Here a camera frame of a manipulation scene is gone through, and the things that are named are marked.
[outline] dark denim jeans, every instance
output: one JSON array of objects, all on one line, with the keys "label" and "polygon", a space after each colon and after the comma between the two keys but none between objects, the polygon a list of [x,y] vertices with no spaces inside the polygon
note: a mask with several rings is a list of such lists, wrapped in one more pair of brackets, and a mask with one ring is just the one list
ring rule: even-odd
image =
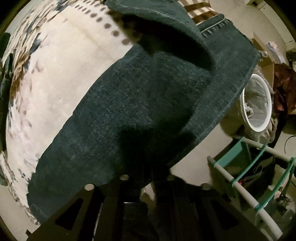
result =
[{"label": "dark denim jeans", "polygon": [[156,4],[123,2],[133,1],[106,3],[146,19],[148,30],[98,78],[40,158],[27,195],[40,222],[87,183],[141,176],[143,163],[173,166],[220,122],[260,59],[223,15],[195,26],[175,1],[150,1],[172,4],[171,16]]}]

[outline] beige floor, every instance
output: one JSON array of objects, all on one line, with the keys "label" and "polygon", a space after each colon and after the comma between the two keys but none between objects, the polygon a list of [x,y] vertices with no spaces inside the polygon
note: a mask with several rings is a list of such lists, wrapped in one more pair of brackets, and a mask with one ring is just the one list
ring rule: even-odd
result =
[{"label": "beige floor", "polygon": [[[30,5],[22,10],[15,21],[11,23],[8,31],[12,32],[31,5],[40,1],[32,0],[29,3]],[[253,32],[255,32],[263,42],[276,42],[282,52],[285,53],[284,41],[261,11],[245,5],[243,0],[210,0],[210,2],[217,12],[223,13],[232,20],[235,26],[247,37],[252,38]],[[172,173],[195,185],[213,183],[206,157],[208,155],[214,157],[221,152],[232,140],[226,133],[234,133],[236,127],[237,124],[229,119],[224,119],[191,153],[172,168]],[[280,143],[282,144],[285,139],[286,136],[280,138]],[[295,141],[296,139],[291,140],[289,146],[287,145],[287,150],[291,154],[296,152],[292,148],[292,143]],[[25,231],[28,229],[33,232],[37,226],[30,222],[24,211],[13,201],[8,189],[2,186],[0,186],[0,203],[0,215],[6,225],[19,241],[25,241]]]}]

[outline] cable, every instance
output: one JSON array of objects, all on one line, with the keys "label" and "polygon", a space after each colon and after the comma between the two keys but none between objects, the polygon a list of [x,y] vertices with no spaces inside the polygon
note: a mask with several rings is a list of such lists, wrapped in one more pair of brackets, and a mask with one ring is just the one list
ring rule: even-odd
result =
[{"label": "cable", "polygon": [[292,135],[292,136],[290,136],[290,137],[286,140],[286,142],[285,142],[285,145],[284,145],[284,152],[285,152],[285,154],[286,154],[286,144],[287,144],[287,141],[288,141],[290,138],[292,138],[292,137],[296,137],[296,135]]}]

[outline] cardboard box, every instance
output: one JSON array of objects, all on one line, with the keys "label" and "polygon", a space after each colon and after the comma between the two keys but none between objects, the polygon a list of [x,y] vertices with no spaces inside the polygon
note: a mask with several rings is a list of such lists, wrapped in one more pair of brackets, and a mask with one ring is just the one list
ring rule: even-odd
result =
[{"label": "cardboard box", "polygon": [[259,39],[259,37],[254,33],[254,38],[252,38],[254,46],[260,51],[266,51],[268,57],[262,57],[258,65],[262,68],[262,74],[267,79],[271,87],[274,85],[274,62],[271,59],[272,52],[267,48],[267,46]]}]

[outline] brown and white striped cloth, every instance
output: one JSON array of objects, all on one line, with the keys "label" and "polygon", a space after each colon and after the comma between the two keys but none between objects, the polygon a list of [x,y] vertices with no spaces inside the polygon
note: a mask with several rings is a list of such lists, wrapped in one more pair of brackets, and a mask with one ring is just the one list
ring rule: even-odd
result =
[{"label": "brown and white striped cloth", "polygon": [[196,25],[218,15],[218,13],[211,8],[209,0],[178,0],[178,2],[186,9],[188,15]]}]

